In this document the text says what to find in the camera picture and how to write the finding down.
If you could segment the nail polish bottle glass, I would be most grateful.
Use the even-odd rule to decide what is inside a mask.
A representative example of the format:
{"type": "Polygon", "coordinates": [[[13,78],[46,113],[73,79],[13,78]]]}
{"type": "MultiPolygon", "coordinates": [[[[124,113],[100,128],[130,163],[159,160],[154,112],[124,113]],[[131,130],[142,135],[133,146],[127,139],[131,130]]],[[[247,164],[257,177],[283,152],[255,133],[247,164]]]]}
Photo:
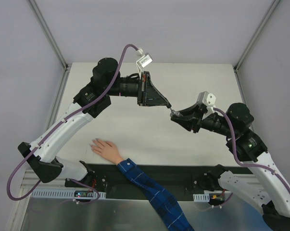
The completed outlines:
{"type": "Polygon", "coordinates": [[[170,117],[181,117],[182,114],[179,111],[171,110],[170,117]]]}

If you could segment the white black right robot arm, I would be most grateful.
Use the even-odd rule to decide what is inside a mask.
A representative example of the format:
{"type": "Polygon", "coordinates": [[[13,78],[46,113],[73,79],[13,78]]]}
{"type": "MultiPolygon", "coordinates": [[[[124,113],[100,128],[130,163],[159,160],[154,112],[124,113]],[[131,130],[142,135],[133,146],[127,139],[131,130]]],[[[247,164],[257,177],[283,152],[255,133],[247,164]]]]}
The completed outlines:
{"type": "Polygon", "coordinates": [[[243,103],[233,103],[226,112],[214,108],[214,112],[203,118],[210,110],[204,104],[171,112],[171,121],[193,133],[205,129],[226,137],[226,146],[236,163],[250,170],[258,179],[262,190],[238,179],[230,170],[216,165],[197,180],[200,188],[215,191],[220,188],[233,194],[255,208],[266,225],[273,231],[290,231],[290,186],[278,170],[267,146],[250,129],[254,117],[243,103]]]}

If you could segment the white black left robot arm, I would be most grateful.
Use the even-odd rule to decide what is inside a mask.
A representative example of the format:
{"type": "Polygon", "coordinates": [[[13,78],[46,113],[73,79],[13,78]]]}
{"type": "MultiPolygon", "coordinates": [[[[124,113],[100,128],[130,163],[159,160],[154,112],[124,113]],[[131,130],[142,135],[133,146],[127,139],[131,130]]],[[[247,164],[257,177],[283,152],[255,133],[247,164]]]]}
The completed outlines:
{"type": "Polygon", "coordinates": [[[111,96],[135,97],[139,106],[171,108],[171,103],[153,85],[149,72],[143,70],[151,62],[146,54],[136,62],[136,75],[121,77],[119,62],[114,58],[101,59],[92,70],[90,82],[73,98],[58,121],[41,137],[18,146],[41,182],[62,177],[76,180],[81,187],[92,183],[93,171],[85,162],[60,159],[57,153],[84,125],[111,105],[111,96]]]}

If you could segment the blue plaid sleeve forearm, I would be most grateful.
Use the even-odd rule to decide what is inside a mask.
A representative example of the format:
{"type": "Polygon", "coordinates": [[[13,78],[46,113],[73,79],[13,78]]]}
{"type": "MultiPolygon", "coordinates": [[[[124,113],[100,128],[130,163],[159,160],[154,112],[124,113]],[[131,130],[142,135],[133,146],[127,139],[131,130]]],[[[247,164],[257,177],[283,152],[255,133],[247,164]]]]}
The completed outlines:
{"type": "Polygon", "coordinates": [[[194,230],[173,194],[150,178],[131,159],[123,160],[117,167],[131,183],[140,188],[168,230],[194,230]]]}

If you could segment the person's bare hand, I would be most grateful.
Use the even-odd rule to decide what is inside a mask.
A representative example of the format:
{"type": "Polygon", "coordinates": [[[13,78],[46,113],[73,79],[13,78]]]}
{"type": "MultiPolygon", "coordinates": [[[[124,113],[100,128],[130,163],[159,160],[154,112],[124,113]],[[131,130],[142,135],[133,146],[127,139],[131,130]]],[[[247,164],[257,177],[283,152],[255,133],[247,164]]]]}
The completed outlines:
{"type": "Polygon", "coordinates": [[[92,152],[98,154],[103,159],[118,165],[124,159],[121,157],[117,147],[110,141],[104,141],[101,139],[92,140],[93,144],[90,144],[92,152]]]}

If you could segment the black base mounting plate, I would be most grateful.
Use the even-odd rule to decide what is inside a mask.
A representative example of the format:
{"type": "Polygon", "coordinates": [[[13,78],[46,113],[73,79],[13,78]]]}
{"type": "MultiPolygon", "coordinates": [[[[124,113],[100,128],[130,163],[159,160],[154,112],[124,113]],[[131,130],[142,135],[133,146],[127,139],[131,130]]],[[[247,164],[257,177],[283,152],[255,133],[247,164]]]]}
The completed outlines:
{"type": "Polygon", "coordinates": [[[65,187],[83,187],[106,193],[108,199],[150,200],[157,192],[171,193],[179,201],[210,191],[209,202],[218,205],[227,199],[205,167],[144,166],[130,159],[118,165],[86,165],[88,174],[77,183],[65,180],[65,187]]]}

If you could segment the aluminium frame post right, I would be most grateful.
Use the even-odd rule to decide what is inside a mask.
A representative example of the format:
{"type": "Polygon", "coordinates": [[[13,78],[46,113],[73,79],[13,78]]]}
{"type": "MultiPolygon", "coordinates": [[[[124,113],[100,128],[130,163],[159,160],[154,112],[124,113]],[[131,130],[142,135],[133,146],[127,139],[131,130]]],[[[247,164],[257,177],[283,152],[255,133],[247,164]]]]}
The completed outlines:
{"type": "Polygon", "coordinates": [[[281,4],[281,0],[273,0],[268,9],[266,10],[264,16],[262,17],[260,23],[258,24],[256,30],[252,34],[247,46],[243,50],[241,56],[239,57],[238,61],[234,65],[234,72],[237,73],[241,66],[243,65],[244,61],[248,57],[249,53],[252,51],[254,45],[256,44],[258,38],[260,37],[261,33],[264,31],[266,25],[268,24],[269,20],[277,10],[278,6],[281,4]]]}

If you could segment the aluminium frame post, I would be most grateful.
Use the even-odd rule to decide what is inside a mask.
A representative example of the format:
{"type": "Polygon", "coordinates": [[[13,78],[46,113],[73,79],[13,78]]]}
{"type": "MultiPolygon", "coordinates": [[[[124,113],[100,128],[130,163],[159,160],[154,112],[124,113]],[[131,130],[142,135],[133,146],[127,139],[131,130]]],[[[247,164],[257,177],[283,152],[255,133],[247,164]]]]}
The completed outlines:
{"type": "Polygon", "coordinates": [[[67,70],[69,65],[68,65],[67,61],[65,60],[56,40],[55,40],[55,38],[54,38],[50,28],[49,28],[44,16],[43,16],[41,9],[39,8],[39,6],[37,4],[37,1],[36,0],[27,0],[26,2],[28,3],[34,16],[36,17],[48,43],[50,44],[53,52],[55,53],[58,61],[60,62],[62,68],[64,70],[67,70]]]}
{"type": "Polygon", "coordinates": [[[269,20],[277,10],[278,6],[281,4],[281,0],[273,0],[268,9],[266,10],[264,16],[262,17],[260,23],[258,24],[256,30],[252,34],[247,46],[243,50],[241,56],[239,57],[238,61],[234,65],[234,72],[237,73],[241,66],[243,65],[244,61],[248,57],[249,53],[252,51],[254,45],[256,44],[258,38],[260,37],[261,33],[264,31],[266,25],[268,24],[269,20]]]}

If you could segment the aluminium frame post left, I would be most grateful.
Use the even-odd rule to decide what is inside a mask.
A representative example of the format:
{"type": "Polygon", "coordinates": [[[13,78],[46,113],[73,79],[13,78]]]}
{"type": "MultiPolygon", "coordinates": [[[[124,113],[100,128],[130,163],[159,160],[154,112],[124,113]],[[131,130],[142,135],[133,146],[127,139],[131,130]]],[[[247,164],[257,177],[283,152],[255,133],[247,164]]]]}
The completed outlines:
{"type": "Polygon", "coordinates": [[[43,16],[41,9],[39,8],[39,6],[37,4],[37,1],[36,0],[27,0],[26,2],[28,3],[34,16],[36,17],[48,43],[50,44],[53,52],[55,53],[58,61],[60,62],[62,68],[64,70],[67,70],[69,65],[68,65],[67,61],[65,60],[56,40],[55,40],[55,38],[54,38],[50,28],[49,28],[44,16],[43,16]]]}

